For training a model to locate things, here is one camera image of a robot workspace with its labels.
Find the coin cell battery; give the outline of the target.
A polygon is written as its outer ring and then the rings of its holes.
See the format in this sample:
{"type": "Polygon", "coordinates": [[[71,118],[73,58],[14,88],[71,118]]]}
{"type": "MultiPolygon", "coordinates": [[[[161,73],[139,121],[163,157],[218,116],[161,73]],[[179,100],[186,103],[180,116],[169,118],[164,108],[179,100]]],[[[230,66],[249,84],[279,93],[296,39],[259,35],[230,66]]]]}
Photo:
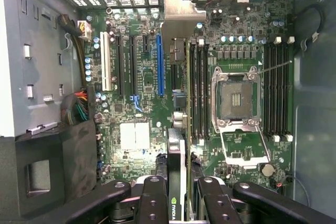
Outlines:
{"type": "Polygon", "coordinates": [[[271,177],[274,175],[276,172],[275,167],[270,164],[270,163],[263,163],[260,166],[260,172],[265,176],[265,177],[271,177]]]}

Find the metal socket cover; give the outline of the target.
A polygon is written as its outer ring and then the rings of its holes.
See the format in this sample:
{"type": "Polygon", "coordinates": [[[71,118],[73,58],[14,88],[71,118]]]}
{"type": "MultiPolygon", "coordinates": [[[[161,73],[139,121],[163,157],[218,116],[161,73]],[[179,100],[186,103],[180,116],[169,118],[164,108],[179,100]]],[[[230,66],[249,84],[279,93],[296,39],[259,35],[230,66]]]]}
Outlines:
{"type": "Polygon", "coordinates": [[[249,134],[233,134],[224,130],[219,133],[226,165],[250,170],[271,162],[270,153],[259,132],[252,135],[258,135],[254,140],[249,138],[249,134]]]}

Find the silver chipset heatsink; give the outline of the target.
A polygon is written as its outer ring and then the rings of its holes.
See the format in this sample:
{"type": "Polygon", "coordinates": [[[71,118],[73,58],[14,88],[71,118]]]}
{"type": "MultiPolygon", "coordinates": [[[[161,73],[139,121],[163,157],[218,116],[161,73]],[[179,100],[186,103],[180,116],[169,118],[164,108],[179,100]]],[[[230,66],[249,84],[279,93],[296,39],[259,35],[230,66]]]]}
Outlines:
{"type": "Polygon", "coordinates": [[[122,150],[142,150],[150,148],[149,123],[121,123],[120,145],[122,150]]]}

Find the CPU socket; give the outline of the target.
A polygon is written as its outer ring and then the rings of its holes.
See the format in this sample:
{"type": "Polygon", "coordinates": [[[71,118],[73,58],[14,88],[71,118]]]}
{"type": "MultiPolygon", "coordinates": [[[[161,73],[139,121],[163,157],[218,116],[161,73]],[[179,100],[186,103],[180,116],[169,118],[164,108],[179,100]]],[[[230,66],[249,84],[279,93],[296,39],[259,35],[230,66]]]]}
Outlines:
{"type": "Polygon", "coordinates": [[[211,122],[216,133],[258,132],[261,124],[261,78],[257,66],[211,77],[211,122]]]}

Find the black air shroud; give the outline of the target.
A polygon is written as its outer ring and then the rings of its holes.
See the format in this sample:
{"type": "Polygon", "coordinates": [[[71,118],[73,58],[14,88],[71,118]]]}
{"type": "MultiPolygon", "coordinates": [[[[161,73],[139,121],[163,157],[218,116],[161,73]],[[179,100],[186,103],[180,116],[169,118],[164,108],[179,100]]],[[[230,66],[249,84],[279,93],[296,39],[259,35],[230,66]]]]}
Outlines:
{"type": "Polygon", "coordinates": [[[92,120],[0,137],[0,223],[32,219],[90,192],[97,162],[92,120]]]}

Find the black RAM slot bank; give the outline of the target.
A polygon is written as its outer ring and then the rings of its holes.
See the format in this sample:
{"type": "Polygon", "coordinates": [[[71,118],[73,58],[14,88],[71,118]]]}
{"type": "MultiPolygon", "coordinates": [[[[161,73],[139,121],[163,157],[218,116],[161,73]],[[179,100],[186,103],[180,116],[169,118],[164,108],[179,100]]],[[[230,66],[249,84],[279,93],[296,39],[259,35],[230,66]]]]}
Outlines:
{"type": "MultiPolygon", "coordinates": [[[[292,47],[286,42],[264,46],[264,69],[292,60],[292,47]]],[[[263,132],[274,142],[292,141],[292,63],[263,73],[263,132]]]]}
{"type": "Polygon", "coordinates": [[[192,39],[190,43],[190,90],[192,143],[209,139],[209,45],[192,39]]]}

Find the open black PC case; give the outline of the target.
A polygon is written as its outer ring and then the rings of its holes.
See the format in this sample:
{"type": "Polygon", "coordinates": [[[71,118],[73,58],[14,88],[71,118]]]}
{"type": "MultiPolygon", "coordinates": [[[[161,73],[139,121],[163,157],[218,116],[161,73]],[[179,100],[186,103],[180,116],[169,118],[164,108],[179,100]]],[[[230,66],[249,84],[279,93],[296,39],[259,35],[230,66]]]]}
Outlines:
{"type": "MultiPolygon", "coordinates": [[[[165,15],[164,0],[65,1],[73,7],[77,17],[72,19],[68,14],[60,14],[57,23],[65,32],[67,46],[73,47],[79,59],[80,86],[62,98],[60,121],[54,126],[42,127],[37,133],[26,132],[32,135],[58,126],[94,122],[95,92],[87,83],[85,67],[85,43],[92,39],[88,13],[107,9],[148,13],[160,10],[165,15]]],[[[205,5],[224,0],[191,1],[197,10],[206,12],[205,5]]],[[[336,224],[336,0],[293,0],[292,25],[295,39],[292,49],[292,178],[280,191],[273,191],[305,206],[305,224],[336,224]]],[[[137,179],[113,180],[134,185],[137,179]]],[[[97,179],[90,192],[106,183],[97,179]]],[[[65,205],[72,201],[23,222],[0,224],[64,224],[65,205]]]]}

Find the blue expansion slot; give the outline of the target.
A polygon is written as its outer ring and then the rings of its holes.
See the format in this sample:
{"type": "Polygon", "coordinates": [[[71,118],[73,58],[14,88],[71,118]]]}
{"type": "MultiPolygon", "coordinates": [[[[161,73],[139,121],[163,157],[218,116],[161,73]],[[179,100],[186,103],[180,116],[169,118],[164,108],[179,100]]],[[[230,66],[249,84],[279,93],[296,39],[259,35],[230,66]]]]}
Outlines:
{"type": "Polygon", "coordinates": [[[156,59],[157,59],[157,94],[160,98],[164,97],[164,53],[161,34],[156,35],[156,59]]]}

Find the white expansion slot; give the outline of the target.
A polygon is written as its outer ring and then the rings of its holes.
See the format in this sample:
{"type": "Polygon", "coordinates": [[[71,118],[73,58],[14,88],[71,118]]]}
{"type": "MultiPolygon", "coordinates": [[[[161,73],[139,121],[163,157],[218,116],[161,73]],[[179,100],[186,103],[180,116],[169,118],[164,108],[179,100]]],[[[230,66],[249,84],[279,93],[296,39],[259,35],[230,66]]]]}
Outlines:
{"type": "Polygon", "coordinates": [[[101,76],[102,76],[102,90],[111,91],[111,62],[110,62],[110,46],[109,34],[105,32],[100,33],[100,50],[101,50],[101,76]]]}

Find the socket locking lever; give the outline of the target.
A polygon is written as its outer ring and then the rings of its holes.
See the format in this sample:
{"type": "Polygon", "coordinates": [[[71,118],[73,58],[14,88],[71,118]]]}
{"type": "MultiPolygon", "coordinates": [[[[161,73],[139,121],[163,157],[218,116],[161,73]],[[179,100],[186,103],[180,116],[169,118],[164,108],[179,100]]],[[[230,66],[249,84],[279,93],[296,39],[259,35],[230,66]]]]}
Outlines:
{"type": "Polygon", "coordinates": [[[273,66],[273,67],[270,67],[270,68],[261,70],[261,71],[257,72],[257,74],[262,74],[262,73],[268,72],[268,71],[270,71],[270,70],[274,70],[274,69],[277,69],[277,68],[279,68],[279,67],[286,66],[286,65],[291,64],[291,63],[292,63],[292,60],[289,60],[289,61],[287,61],[287,62],[278,64],[278,65],[276,65],[276,66],[273,66]]]}

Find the green motherboard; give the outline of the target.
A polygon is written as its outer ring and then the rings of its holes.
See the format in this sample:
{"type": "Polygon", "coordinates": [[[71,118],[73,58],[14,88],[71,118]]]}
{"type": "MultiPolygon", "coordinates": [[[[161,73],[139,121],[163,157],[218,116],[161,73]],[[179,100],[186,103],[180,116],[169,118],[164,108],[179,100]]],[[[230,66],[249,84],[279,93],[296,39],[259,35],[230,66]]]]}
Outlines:
{"type": "MultiPolygon", "coordinates": [[[[264,46],[270,42],[286,42],[293,49],[293,0],[224,0],[205,5],[206,19],[196,24],[189,39],[209,45],[209,139],[191,143],[191,153],[201,162],[205,175],[217,176],[228,186],[244,180],[275,191],[291,182],[292,141],[274,142],[263,132],[264,78],[261,78],[261,124],[263,137],[276,172],[265,177],[256,169],[245,170],[224,162],[220,134],[211,122],[211,77],[214,68],[225,72],[244,72],[251,66],[264,70],[264,46]]],[[[94,122],[97,129],[97,179],[101,183],[113,179],[134,180],[142,175],[155,174],[155,160],[168,152],[168,132],[173,116],[186,107],[186,94],[171,88],[171,63],[164,52],[164,97],[158,96],[156,35],[164,14],[138,10],[90,12],[87,21],[92,39],[85,43],[86,80],[95,92],[94,122]],[[111,91],[102,90],[100,33],[109,34],[111,62],[111,91]],[[121,123],[149,123],[150,148],[122,150],[121,123]]],[[[258,132],[236,131],[233,134],[258,132]]]]}

